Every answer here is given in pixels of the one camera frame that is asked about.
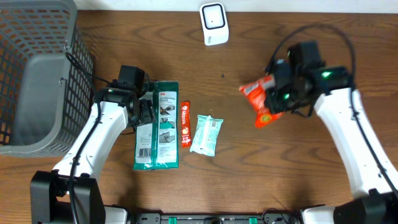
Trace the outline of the green white wipes pack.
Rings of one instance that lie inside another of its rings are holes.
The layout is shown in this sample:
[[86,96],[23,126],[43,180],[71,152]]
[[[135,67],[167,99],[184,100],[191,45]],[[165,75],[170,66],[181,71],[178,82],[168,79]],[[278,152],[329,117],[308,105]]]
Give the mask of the green white wipes pack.
[[176,81],[152,82],[141,97],[152,102],[157,121],[136,129],[134,170],[178,168],[178,91]]

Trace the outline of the mint green tissue pack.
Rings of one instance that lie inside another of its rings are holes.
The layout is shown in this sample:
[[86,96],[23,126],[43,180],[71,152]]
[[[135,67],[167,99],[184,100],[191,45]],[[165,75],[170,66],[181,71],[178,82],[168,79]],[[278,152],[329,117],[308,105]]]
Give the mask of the mint green tissue pack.
[[212,118],[210,115],[198,115],[197,118],[197,128],[190,152],[215,157],[216,142],[223,120]]

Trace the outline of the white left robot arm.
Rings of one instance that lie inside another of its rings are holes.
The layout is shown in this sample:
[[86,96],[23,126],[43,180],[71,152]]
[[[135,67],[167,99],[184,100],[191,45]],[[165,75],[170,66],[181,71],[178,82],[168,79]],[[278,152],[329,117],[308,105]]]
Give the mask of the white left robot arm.
[[32,223],[129,223],[129,212],[105,205],[98,180],[118,136],[156,121],[153,102],[133,90],[103,88],[72,148],[52,171],[30,183]]

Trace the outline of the red candy bag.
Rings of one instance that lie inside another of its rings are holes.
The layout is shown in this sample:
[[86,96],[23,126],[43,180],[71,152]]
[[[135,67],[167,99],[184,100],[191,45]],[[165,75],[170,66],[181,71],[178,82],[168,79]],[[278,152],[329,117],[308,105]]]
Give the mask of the red candy bag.
[[254,123],[257,128],[263,128],[284,115],[284,112],[272,114],[270,109],[265,105],[267,98],[266,90],[274,86],[275,80],[273,75],[267,75],[239,87],[239,91],[246,97],[257,113]]

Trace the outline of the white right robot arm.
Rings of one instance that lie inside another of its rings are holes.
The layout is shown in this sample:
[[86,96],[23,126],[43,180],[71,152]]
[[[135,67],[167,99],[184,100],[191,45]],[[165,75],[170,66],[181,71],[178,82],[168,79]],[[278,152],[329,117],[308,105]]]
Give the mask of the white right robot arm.
[[344,66],[281,60],[267,71],[275,85],[266,91],[272,113],[310,107],[330,132],[343,161],[353,200],[301,209],[300,223],[397,223],[397,170],[371,126],[353,75]]

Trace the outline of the red coffee stick sachet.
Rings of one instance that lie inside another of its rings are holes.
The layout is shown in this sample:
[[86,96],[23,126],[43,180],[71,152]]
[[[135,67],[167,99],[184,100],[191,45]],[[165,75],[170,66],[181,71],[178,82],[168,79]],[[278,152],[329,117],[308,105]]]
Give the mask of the red coffee stick sachet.
[[181,103],[181,122],[182,122],[182,147],[191,146],[190,133],[190,102],[184,101]]

